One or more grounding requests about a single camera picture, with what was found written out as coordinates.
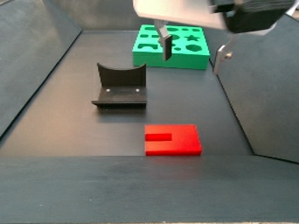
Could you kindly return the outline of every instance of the black curved bracket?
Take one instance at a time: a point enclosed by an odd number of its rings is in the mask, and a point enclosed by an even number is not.
[[[114,69],[98,63],[98,72],[102,89],[92,104],[98,107],[146,105],[146,64],[131,69]]]

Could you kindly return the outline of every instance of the green shape sorter block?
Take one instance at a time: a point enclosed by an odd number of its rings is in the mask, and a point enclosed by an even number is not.
[[[172,57],[164,61],[155,26],[142,25],[134,46],[134,65],[207,69],[211,53],[202,28],[167,25],[167,31],[172,35]]]

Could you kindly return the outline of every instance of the screw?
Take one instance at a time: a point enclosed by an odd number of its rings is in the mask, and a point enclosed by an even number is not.
[[[228,52],[228,53],[226,54],[226,59],[230,60],[231,58],[232,58],[232,52]]]

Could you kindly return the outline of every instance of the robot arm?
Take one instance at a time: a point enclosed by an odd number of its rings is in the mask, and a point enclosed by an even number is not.
[[[267,34],[294,5],[295,0],[134,0],[138,16],[155,21],[164,60],[172,56],[172,37],[166,29],[168,21],[232,33],[231,41],[218,50],[215,74],[220,62],[231,58],[230,48],[238,41],[239,33]]]

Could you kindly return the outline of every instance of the red block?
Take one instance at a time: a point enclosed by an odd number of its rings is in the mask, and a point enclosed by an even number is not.
[[[144,126],[147,156],[199,156],[202,143],[194,124]]]

